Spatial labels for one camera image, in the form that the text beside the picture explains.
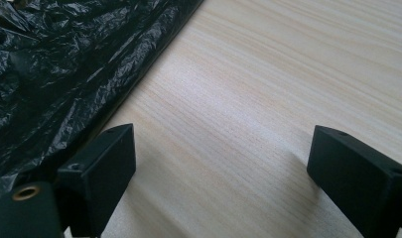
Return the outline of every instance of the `crumpled plastic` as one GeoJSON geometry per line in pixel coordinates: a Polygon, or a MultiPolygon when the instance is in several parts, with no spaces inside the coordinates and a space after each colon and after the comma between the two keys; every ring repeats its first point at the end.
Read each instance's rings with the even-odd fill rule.
{"type": "Polygon", "coordinates": [[[0,1],[0,196],[52,179],[201,0],[0,1]]]}

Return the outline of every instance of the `light wood grain surface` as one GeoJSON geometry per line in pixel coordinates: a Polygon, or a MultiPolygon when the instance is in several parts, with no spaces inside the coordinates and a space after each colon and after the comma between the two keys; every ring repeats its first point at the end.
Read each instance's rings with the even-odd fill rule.
{"type": "Polygon", "coordinates": [[[111,119],[137,171],[104,237],[360,237],[315,125],[402,163],[402,1],[205,0],[111,119]]]}

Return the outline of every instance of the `black plastic sheet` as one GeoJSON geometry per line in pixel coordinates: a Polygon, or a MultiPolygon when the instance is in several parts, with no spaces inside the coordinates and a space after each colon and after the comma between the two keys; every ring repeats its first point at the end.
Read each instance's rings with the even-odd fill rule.
{"type": "Polygon", "coordinates": [[[200,2],[0,1],[0,196],[52,179],[200,2]]]}

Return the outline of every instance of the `black plastic bag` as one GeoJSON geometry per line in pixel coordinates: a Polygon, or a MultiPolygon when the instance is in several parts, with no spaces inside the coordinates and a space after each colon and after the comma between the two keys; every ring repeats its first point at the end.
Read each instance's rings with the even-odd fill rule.
{"type": "Polygon", "coordinates": [[[53,179],[200,2],[0,1],[0,196],[53,179]]]}

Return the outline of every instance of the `table surface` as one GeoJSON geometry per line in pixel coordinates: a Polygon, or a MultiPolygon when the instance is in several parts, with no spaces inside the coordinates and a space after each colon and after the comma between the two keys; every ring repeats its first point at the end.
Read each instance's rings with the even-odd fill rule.
{"type": "Polygon", "coordinates": [[[402,0],[204,0],[106,128],[137,171],[103,237],[360,237],[315,125],[402,164],[402,0]]]}

